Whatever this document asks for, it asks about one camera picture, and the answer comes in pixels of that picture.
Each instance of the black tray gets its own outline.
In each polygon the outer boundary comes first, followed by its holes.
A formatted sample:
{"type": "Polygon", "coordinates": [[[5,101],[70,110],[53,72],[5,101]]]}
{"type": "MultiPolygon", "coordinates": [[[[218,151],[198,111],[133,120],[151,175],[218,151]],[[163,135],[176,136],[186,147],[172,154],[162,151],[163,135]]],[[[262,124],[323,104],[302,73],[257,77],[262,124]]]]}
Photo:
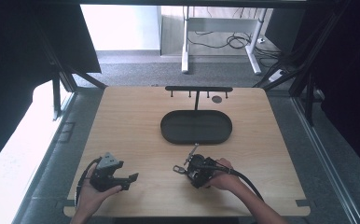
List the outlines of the black tray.
{"type": "Polygon", "coordinates": [[[216,110],[175,110],[161,123],[162,136],[174,144],[219,144],[232,132],[232,122],[216,110]]]}

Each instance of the hand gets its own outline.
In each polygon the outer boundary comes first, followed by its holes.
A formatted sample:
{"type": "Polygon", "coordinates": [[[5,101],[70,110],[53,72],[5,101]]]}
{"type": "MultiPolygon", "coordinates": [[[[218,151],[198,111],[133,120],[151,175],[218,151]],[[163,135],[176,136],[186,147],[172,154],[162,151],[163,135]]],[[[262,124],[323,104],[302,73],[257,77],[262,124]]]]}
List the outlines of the hand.
{"type": "Polygon", "coordinates": [[[90,184],[90,177],[96,168],[96,163],[88,170],[87,176],[82,184],[78,199],[78,207],[70,223],[87,223],[88,219],[98,211],[103,201],[121,191],[121,186],[115,186],[105,192],[100,192],[90,184]]]}
{"type": "MultiPolygon", "coordinates": [[[[224,158],[221,158],[220,160],[217,160],[216,162],[219,163],[219,164],[217,164],[217,166],[219,166],[221,164],[221,165],[227,166],[230,169],[233,169],[231,163],[224,158]]],[[[229,175],[222,171],[215,171],[212,179],[210,179],[206,183],[205,187],[213,186],[218,189],[233,191],[234,188],[239,184],[242,185],[242,181],[236,175],[229,175]]]]}

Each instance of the white desk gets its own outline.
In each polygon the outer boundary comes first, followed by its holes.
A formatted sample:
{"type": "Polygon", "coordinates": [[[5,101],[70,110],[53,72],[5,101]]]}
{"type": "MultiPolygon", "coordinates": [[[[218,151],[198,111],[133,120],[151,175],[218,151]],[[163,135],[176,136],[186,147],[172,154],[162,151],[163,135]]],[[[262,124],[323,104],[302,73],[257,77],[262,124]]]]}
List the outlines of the white desk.
{"type": "Polygon", "coordinates": [[[253,33],[252,42],[246,46],[247,56],[253,67],[255,75],[261,74],[254,49],[256,41],[258,40],[259,33],[264,23],[266,8],[262,8],[258,16],[258,20],[251,19],[218,19],[218,18],[190,18],[189,7],[186,7],[185,20],[184,20],[184,43],[182,50],[182,65],[181,71],[188,72],[188,32],[203,31],[203,32],[223,32],[223,33],[253,33]]]}

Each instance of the wooden board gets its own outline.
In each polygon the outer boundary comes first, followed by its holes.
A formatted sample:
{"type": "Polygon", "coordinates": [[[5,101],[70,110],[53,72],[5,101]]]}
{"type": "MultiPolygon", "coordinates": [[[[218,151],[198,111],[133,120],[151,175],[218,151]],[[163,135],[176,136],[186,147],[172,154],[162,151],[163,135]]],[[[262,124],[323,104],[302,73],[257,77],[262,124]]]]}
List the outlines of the wooden board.
{"type": "MultiPolygon", "coordinates": [[[[167,142],[160,121],[177,109],[193,109],[195,92],[171,93],[161,87],[109,87],[92,125],[68,199],[74,199],[76,182],[87,165],[105,152],[124,161],[116,177],[139,173],[129,191],[107,199],[96,216],[106,217],[237,217],[250,212],[231,193],[214,188],[195,189],[185,175],[173,171],[183,165],[193,146],[167,142]]],[[[199,109],[226,113],[232,120],[230,138],[219,145],[200,146],[196,153],[213,159],[226,158],[246,175],[264,200],[283,216],[307,216],[305,200],[294,165],[261,89],[234,89],[228,94],[202,92],[199,109]],[[212,97],[222,97],[222,103],[212,97]]],[[[72,216],[74,207],[65,207],[72,216]]]]}

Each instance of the black wire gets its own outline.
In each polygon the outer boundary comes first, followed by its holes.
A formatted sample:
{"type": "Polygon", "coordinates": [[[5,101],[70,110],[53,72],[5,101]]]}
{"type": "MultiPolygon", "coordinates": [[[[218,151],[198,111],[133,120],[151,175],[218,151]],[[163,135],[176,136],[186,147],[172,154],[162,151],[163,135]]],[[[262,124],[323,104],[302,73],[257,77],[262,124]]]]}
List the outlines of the black wire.
{"type": "MultiPolygon", "coordinates": [[[[233,13],[233,15],[232,15],[232,18],[234,18],[235,17],[235,14],[239,11],[239,9],[241,9],[240,7],[238,7],[237,9],[236,9],[236,11],[233,13]]],[[[241,15],[239,16],[239,18],[241,18],[242,17],[242,14],[243,14],[243,11],[244,11],[244,7],[242,7],[242,10],[241,10],[241,15]]]]}
{"type": "Polygon", "coordinates": [[[194,45],[202,45],[204,47],[207,47],[207,48],[211,48],[211,49],[222,49],[226,46],[230,46],[232,47],[233,49],[242,49],[244,48],[246,45],[241,41],[241,40],[246,40],[244,37],[242,36],[239,36],[239,35],[235,35],[236,33],[233,33],[231,36],[229,36],[227,38],[227,44],[225,45],[222,45],[222,46],[211,46],[211,45],[206,45],[206,44],[203,44],[203,43],[198,43],[198,42],[194,42],[192,40],[190,40],[188,38],[188,41],[191,43],[191,44],[194,44],[194,45]],[[238,41],[238,43],[240,43],[241,45],[236,47],[232,44],[233,41],[238,41]]]}
{"type": "Polygon", "coordinates": [[[206,8],[207,13],[209,13],[210,18],[212,18],[212,14],[210,14],[209,7],[206,8]]]}
{"type": "Polygon", "coordinates": [[[209,35],[209,34],[212,34],[212,33],[213,33],[213,31],[211,31],[211,32],[206,32],[206,33],[198,33],[198,32],[195,31],[195,34],[196,34],[196,35],[209,35]]]}
{"type": "MultiPolygon", "coordinates": [[[[256,7],[256,11],[258,10],[258,7],[256,7]]],[[[255,11],[255,16],[253,17],[253,19],[255,19],[256,18],[256,11],[255,11]]]]}
{"type": "Polygon", "coordinates": [[[79,200],[79,195],[82,189],[82,184],[84,183],[84,180],[86,179],[85,177],[87,176],[88,170],[91,168],[91,166],[96,162],[99,163],[99,161],[102,159],[102,157],[99,157],[98,159],[93,160],[88,166],[87,169],[85,169],[85,171],[82,173],[80,179],[78,180],[77,183],[77,187],[76,187],[76,194],[75,194],[75,207],[77,208],[78,206],[78,200],[79,200]]]}

